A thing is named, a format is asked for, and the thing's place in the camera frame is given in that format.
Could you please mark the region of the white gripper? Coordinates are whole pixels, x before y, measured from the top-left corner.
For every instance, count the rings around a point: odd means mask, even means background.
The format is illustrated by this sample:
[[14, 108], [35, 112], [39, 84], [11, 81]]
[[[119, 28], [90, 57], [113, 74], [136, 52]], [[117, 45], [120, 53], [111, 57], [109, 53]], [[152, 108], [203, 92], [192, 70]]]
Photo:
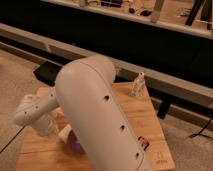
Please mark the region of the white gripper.
[[41, 116], [34, 124], [33, 129], [39, 136], [50, 136], [57, 134], [59, 129], [56, 123], [57, 115], [53, 113], [47, 113]]

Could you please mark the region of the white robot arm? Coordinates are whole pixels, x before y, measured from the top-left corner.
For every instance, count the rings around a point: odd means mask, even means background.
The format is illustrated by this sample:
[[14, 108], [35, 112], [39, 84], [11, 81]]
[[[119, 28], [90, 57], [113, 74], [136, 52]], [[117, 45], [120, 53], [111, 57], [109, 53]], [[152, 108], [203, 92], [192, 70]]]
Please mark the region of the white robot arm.
[[96, 171], [152, 171], [112, 91], [115, 75], [113, 63], [102, 55], [72, 61], [47, 94], [21, 103], [14, 121], [31, 125], [61, 108]]

